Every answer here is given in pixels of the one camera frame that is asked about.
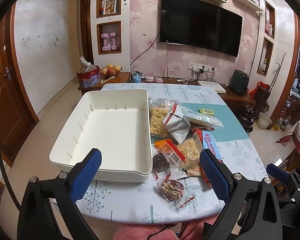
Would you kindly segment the blue wafer cookie pack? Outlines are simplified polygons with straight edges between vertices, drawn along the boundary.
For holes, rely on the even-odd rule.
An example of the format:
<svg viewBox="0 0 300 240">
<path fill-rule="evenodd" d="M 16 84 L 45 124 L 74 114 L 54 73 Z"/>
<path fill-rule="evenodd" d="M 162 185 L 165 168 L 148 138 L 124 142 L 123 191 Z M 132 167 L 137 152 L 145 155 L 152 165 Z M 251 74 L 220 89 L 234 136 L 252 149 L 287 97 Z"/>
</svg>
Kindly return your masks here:
<svg viewBox="0 0 300 240">
<path fill-rule="evenodd" d="M 210 150 L 211 153 L 218 159 L 220 163 L 223 162 L 223 159 L 216 145 L 215 139 L 210 132 L 202 131 L 202 145 L 203 145 L 203 149 Z"/>
</svg>

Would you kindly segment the yellow cracker clear pack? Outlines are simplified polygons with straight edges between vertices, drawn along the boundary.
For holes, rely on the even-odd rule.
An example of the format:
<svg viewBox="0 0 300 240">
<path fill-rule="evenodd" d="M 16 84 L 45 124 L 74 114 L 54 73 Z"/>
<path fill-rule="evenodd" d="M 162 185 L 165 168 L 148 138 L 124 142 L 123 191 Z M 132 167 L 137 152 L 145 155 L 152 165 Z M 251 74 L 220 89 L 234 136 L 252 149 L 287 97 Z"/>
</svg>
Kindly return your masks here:
<svg viewBox="0 0 300 240">
<path fill-rule="evenodd" d="M 187 169 L 199 163 L 200 152 L 193 138 L 187 139 L 181 144 L 177 145 L 177 149 L 185 157 L 185 160 L 180 162 L 181 168 Z"/>
</svg>

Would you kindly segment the peanut snack clear bag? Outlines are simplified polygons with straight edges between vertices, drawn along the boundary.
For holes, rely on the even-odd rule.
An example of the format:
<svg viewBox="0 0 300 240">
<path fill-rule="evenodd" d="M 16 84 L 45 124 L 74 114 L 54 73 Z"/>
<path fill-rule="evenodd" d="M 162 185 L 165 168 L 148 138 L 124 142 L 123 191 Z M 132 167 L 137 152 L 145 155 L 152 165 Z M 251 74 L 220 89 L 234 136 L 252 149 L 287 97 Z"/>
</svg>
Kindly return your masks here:
<svg viewBox="0 0 300 240">
<path fill-rule="evenodd" d="M 186 188 L 182 182 L 171 177 L 169 173 L 157 183 L 161 196 L 176 208 L 183 208 L 195 199 L 193 193 L 186 193 Z"/>
</svg>

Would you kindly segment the green pineapple cake pack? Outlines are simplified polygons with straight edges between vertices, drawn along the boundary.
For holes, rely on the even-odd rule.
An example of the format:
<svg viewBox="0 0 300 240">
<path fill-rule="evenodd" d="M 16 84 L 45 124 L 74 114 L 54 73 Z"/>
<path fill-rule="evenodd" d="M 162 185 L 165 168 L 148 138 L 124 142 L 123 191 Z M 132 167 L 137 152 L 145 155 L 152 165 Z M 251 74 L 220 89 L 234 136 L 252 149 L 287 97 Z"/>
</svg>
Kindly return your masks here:
<svg viewBox="0 0 300 240">
<path fill-rule="evenodd" d="M 214 110 L 211 110 L 211 109 L 200 108 L 199 113 L 205 114 L 205 115 L 210 115 L 210 116 L 215 116 Z"/>
</svg>

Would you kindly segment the white zip snack bag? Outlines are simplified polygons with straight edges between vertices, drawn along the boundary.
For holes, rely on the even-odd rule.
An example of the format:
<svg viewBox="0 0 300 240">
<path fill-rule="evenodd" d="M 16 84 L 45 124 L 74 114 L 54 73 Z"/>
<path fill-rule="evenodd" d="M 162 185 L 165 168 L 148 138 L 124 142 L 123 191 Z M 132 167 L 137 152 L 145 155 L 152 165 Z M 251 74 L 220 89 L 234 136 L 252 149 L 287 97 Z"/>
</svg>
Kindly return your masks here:
<svg viewBox="0 0 300 240">
<path fill-rule="evenodd" d="M 191 128 L 189 120 L 177 103 L 169 110 L 162 123 L 178 144 L 184 142 Z"/>
</svg>

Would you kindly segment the puffed corn clear bag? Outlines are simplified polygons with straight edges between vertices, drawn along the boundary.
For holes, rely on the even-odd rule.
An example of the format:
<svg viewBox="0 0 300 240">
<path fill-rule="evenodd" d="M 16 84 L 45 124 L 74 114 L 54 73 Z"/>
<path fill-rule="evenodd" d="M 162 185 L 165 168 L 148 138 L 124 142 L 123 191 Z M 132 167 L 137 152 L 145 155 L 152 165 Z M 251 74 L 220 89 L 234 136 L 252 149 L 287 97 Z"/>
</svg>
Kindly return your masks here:
<svg viewBox="0 0 300 240">
<path fill-rule="evenodd" d="M 177 100 L 158 98 L 149 98 L 149 115 L 150 115 L 150 134 L 155 137 L 165 138 L 168 131 L 165 128 L 163 119 L 168 115 L 171 108 L 178 103 Z"/>
</svg>

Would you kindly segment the tan wafer stick pack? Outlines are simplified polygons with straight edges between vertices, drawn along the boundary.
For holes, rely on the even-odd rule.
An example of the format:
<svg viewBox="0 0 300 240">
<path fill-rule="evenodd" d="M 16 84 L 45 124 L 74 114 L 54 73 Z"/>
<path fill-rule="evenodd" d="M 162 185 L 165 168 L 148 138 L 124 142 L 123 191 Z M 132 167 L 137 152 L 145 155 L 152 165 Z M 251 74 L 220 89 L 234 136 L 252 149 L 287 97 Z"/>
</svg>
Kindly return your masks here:
<svg viewBox="0 0 300 240">
<path fill-rule="evenodd" d="M 199 163 L 188 167 L 186 173 L 189 177 L 203 177 L 202 168 Z"/>
</svg>

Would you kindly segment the dark brownie clear pack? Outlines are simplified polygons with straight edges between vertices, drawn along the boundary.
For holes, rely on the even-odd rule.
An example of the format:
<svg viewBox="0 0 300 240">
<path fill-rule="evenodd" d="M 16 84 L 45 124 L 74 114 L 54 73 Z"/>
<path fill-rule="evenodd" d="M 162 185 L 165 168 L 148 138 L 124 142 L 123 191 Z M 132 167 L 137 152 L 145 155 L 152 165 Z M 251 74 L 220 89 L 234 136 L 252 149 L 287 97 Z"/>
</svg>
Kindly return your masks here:
<svg viewBox="0 0 300 240">
<path fill-rule="evenodd" d="M 153 157 L 153 171 L 155 173 L 165 171 L 169 168 L 169 162 L 166 160 L 165 156 L 162 153 L 157 153 Z"/>
</svg>

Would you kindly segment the white rice cake pack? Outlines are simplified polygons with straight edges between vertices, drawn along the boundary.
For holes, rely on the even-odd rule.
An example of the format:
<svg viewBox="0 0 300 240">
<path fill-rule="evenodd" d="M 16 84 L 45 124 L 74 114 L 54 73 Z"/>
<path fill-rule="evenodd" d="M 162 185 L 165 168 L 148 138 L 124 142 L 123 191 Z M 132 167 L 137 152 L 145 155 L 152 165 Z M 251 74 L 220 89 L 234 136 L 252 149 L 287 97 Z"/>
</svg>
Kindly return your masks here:
<svg viewBox="0 0 300 240">
<path fill-rule="evenodd" d="M 224 127 L 222 122 L 211 115 L 206 115 L 202 113 L 196 113 L 196 112 L 185 112 L 184 115 L 187 117 L 187 119 L 198 125 L 202 126 L 220 126 Z"/>
</svg>

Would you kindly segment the white bucket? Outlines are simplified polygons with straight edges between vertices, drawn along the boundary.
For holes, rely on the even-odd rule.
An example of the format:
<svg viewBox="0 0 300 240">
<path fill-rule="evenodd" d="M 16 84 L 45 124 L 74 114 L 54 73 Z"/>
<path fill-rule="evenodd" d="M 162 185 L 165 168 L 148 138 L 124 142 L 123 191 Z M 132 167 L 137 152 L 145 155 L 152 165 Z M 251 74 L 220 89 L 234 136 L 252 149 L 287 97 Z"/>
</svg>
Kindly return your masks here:
<svg viewBox="0 0 300 240">
<path fill-rule="evenodd" d="M 257 126 L 261 130 L 265 130 L 269 125 L 272 124 L 272 120 L 266 113 L 260 112 L 257 120 Z"/>
</svg>

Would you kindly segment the white plastic storage bin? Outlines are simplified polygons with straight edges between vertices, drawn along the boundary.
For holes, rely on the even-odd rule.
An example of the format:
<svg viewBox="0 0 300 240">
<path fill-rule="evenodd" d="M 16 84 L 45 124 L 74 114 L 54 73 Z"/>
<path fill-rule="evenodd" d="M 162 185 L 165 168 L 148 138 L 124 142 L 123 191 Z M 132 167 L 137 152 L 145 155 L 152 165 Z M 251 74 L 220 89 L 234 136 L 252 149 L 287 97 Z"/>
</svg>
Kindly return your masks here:
<svg viewBox="0 0 300 240">
<path fill-rule="evenodd" d="M 63 171 L 70 171 L 93 148 L 102 155 L 94 180 L 147 180 L 152 171 L 147 90 L 85 93 L 58 135 L 49 158 Z"/>
</svg>

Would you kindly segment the red bag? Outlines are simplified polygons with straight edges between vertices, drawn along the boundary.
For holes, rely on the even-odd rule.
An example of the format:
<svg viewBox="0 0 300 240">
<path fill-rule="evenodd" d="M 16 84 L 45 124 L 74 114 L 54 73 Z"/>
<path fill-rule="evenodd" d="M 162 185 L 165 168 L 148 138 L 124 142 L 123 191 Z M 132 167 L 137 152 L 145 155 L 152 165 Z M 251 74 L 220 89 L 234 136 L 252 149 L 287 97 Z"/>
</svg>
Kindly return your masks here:
<svg viewBox="0 0 300 240">
<path fill-rule="evenodd" d="M 258 81 L 256 87 L 249 92 L 249 95 L 254 97 L 258 89 L 263 89 L 265 91 L 269 91 L 270 90 L 270 85 L 268 85 L 268 84 L 266 84 L 262 81 Z"/>
</svg>

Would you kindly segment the wooden tv cabinet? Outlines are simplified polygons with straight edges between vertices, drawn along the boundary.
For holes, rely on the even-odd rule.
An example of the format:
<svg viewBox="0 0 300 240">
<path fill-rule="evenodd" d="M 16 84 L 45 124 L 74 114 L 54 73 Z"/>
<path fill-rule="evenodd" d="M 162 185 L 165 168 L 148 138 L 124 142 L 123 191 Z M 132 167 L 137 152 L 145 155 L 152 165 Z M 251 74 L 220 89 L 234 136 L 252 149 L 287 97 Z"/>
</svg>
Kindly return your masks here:
<svg viewBox="0 0 300 240">
<path fill-rule="evenodd" d="M 178 82 L 177 78 L 171 78 L 171 77 L 163 77 L 164 84 L 174 84 L 174 85 L 182 85 L 182 82 Z M 107 81 L 103 84 L 95 85 L 91 88 L 81 88 L 78 87 L 78 90 L 81 92 L 82 95 L 84 95 L 86 92 L 94 91 L 94 90 L 101 90 L 105 84 L 112 84 L 112 83 L 130 83 L 130 72 L 120 72 L 118 73 L 113 79 L 110 81 Z M 223 101 L 231 108 L 235 102 L 237 102 L 240 105 L 250 105 L 251 107 L 254 107 L 256 101 L 253 99 L 252 96 L 249 94 L 239 95 L 234 93 L 229 88 L 226 88 L 226 93 L 221 94 L 219 93 L 219 96 L 223 99 Z"/>
</svg>

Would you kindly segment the white set-top box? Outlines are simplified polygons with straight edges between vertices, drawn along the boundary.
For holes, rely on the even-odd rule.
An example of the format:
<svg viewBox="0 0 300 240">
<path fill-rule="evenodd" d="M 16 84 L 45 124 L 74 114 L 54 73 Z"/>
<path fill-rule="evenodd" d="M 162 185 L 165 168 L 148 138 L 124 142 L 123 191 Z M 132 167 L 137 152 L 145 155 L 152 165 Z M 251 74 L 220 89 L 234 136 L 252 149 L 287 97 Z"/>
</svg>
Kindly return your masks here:
<svg viewBox="0 0 300 240">
<path fill-rule="evenodd" d="M 218 94 L 225 94 L 226 90 L 223 88 L 219 83 L 217 82 L 210 82 L 210 81 L 197 81 L 197 85 L 203 86 L 203 87 L 210 87 L 212 88 L 216 93 Z"/>
</svg>

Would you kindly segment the wooden door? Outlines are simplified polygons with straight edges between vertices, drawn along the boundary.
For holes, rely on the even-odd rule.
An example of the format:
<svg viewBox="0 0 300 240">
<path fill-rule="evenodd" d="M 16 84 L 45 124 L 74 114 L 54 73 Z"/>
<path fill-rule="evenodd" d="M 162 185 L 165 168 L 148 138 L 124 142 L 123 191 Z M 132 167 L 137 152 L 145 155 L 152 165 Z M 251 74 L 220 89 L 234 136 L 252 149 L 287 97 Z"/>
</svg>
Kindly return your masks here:
<svg viewBox="0 0 300 240">
<path fill-rule="evenodd" d="M 0 149 L 12 166 L 39 119 L 25 90 L 14 41 L 15 5 L 0 21 Z"/>
</svg>

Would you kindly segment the red gift box with bag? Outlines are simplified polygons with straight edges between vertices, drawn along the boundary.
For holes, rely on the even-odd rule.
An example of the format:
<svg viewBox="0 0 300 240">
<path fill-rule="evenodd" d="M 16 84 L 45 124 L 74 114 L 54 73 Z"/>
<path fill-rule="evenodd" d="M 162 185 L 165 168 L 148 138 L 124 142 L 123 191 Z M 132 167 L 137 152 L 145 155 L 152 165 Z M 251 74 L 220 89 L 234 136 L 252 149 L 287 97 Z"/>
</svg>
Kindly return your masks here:
<svg viewBox="0 0 300 240">
<path fill-rule="evenodd" d="M 79 86 L 81 88 L 91 88 L 98 85 L 101 82 L 101 71 L 99 66 L 86 61 L 83 56 L 79 59 L 82 63 L 81 67 L 77 71 Z"/>
</svg>

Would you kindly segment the fruit bowl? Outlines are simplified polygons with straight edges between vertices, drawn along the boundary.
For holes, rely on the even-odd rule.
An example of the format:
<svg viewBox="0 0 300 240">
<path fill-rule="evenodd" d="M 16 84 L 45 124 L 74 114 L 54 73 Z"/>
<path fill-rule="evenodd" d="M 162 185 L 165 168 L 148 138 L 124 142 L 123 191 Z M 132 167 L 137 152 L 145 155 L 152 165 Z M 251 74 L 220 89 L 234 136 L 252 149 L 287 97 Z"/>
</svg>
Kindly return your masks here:
<svg viewBox="0 0 300 240">
<path fill-rule="evenodd" d="M 101 69 L 101 75 L 104 77 L 112 77 L 121 72 L 122 67 L 119 65 L 108 64 L 105 68 Z"/>
</svg>

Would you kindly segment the pink small ornament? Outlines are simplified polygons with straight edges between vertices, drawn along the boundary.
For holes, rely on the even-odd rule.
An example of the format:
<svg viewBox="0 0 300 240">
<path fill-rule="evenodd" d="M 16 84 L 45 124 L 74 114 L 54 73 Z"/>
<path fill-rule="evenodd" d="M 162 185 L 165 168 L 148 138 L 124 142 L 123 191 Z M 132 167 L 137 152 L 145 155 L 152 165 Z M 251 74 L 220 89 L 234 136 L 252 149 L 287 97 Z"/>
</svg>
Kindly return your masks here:
<svg viewBox="0 0 300 240">
<path fill-rule="evenodd" d="M 154 82 L 155 83 L 164 83 L 164 80 L 161 77 L 155 77 Z"/>
</svg>

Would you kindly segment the blue snow globe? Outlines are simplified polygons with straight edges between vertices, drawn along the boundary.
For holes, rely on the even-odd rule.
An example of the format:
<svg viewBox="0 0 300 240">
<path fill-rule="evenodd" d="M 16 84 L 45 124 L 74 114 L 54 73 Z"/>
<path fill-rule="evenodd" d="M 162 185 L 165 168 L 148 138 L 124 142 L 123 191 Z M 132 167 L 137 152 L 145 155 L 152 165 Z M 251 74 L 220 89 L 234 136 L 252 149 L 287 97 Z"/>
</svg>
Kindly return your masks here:
<svg viewBox="0 0 300 240">
<path fill-rule="evenodd" d="M 131 73 L 130 81 L 132 83 L 141 83 L 141 73 L 139 71 L 134 71 Z"/>
</svg>

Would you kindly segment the left pink dumbbell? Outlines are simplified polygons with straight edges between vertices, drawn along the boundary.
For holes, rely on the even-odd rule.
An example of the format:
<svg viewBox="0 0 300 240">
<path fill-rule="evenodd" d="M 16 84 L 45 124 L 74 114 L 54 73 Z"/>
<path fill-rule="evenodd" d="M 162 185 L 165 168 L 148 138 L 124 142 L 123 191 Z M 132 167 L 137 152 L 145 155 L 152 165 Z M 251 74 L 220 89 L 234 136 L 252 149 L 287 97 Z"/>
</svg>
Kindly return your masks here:
<svg viewBox="0 0 300 240">
<path fill-rule="evenodd" d="M 109 44 L 108 44 L 109 34 L 108 33 L 103 33 L 101 35 L 101 38 L 102 38 L 102 41 L 103 41 L 102 51 L 109 51 Z"/>
</svg>

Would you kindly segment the pink dumbbell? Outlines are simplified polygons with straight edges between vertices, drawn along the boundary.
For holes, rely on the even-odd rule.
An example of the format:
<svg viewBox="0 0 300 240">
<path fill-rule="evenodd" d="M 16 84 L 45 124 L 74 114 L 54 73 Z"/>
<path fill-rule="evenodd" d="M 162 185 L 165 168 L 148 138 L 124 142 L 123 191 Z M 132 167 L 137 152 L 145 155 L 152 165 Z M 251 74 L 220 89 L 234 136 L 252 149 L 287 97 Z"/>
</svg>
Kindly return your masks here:
<svg viewBox="0 0 300 240">
<path fill-rule="evenodd" d="M 102 38 L 102 41 L 103 41 L 102 51 L 109 51 L 109 44 L 108 44 L 109 34 L 108 33 L 103 33 L 101 35 L 101 38 Z"/>
<path fill-rule="evenodd" d="M 111 38 L 111 50 L 117 50 L 117 45 L 116 45 L 116 33 L 110 33 L 110 38 Z"/>
</svg>

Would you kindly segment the right pink dumbbell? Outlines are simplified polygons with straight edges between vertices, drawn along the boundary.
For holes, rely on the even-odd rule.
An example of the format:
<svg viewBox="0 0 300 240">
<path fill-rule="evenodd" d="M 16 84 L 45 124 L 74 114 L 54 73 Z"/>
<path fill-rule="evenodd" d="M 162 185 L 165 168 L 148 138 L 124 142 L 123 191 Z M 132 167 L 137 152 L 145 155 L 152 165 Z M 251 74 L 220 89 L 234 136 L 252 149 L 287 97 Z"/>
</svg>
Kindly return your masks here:
<svg viewBox="0 0 300 240">
<path fill-rule="evenodd" d="M 117 45 L 116 45 L 116 33 L 110 33 L 110 38 L 111 38 L 111 50 L 117 50 Z"/>
</svg>

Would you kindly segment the framed photo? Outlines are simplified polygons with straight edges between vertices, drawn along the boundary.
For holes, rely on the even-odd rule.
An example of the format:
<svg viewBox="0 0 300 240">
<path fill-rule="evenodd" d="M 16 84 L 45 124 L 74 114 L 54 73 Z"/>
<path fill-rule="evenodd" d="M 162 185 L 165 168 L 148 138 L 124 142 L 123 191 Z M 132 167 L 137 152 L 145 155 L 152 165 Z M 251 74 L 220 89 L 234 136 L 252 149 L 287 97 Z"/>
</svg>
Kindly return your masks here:
<svg viewBox="0 0 300 240">
<path fill-rule="evenodd" d="M 116 13 L 117 0 L 104 0 L 103 2 L 103 14 L 114 14 Z"/>
</svg>

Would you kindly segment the wall power outlet strip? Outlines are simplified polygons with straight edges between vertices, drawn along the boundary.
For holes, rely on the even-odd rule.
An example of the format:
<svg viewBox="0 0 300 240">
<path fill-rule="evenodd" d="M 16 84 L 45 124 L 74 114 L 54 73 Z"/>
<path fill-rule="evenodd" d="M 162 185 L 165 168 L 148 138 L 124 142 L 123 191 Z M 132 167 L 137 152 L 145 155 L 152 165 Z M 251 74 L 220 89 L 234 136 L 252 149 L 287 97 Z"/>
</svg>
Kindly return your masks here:
<svg viewBox="0 0 300 240">
<path fill-rule="evenodd" d="M 208 73 L 212 72 L 212 66 L 206 64 L 200 64 L 200 63 L 188 62 L 187 68 L 194 72 L 199 72 L 200 70 L 203 70 L 204 72 L 208 72 Z"/>
</svg>

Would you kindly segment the black wall television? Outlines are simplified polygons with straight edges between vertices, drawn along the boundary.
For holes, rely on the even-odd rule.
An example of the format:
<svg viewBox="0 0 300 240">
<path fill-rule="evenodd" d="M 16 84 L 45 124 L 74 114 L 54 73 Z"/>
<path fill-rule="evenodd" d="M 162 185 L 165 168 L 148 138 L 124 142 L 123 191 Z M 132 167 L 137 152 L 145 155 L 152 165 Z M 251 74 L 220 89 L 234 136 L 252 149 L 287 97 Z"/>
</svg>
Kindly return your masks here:
<svg viewBox="0 0 300 240">
<path fill-rule="evenodd" d="M 161 0 L 161 43 L 238 56 L 243 17 L 199 0 Z"/>
</svg>

